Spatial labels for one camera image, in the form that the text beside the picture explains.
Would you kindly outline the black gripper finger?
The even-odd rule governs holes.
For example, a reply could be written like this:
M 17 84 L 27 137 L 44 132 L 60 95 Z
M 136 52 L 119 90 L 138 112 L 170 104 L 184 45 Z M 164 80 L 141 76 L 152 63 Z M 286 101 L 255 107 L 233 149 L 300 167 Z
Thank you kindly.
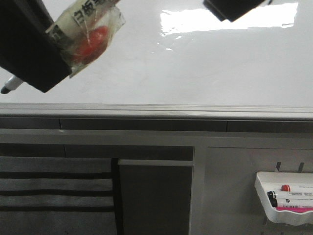
M 204 0 L 203 4 L 219 21 L 234 22 L 263 2 L 263 0 Z
M 41 0 L 0 2 L 0 66 L 43 93 L 71 73 L 46 33 L 52 24 Z

